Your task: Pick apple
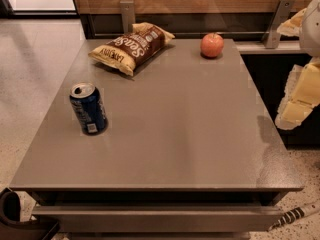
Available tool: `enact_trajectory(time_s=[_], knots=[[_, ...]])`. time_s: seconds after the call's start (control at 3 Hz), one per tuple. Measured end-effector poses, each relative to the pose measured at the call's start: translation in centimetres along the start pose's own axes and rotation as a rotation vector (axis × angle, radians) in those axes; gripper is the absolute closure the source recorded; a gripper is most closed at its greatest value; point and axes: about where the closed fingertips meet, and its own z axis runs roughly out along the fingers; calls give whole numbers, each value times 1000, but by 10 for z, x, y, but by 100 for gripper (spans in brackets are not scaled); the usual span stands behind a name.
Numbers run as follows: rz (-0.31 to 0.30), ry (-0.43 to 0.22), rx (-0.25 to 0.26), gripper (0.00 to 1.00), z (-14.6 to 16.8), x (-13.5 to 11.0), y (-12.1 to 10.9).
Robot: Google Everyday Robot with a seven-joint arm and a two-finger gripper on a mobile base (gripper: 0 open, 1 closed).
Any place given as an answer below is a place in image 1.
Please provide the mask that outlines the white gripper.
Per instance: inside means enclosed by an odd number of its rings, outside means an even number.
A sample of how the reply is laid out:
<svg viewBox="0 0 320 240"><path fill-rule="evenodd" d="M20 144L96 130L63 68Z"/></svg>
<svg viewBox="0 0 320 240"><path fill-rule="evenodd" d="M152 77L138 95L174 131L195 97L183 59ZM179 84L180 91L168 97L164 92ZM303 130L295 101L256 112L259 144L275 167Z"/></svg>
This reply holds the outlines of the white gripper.
<svg viewBox="0 0 320 240"><path fill-rule="evenodd" d="M277 33L299 36L302 50L310 56L320 56L320 0L312 0L306 9L281 23ZM300 126L319 104L320 58L313 57L304 67L294 65L290 71L275 125L281 130L292 130Z"/></svg>

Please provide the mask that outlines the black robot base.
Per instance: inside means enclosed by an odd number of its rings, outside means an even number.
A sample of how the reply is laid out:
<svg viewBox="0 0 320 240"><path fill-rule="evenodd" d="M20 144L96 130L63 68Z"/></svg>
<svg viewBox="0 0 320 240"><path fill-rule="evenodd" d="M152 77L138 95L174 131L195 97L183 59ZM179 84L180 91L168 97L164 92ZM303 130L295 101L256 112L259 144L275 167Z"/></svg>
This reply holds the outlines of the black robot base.
<svg viewBox="0 0 320 240"><path fill-rule="evenodd" d="M8 188L0 192L0 240L51 240L59 223L51 218L22 221L18 194Z"/></svg>

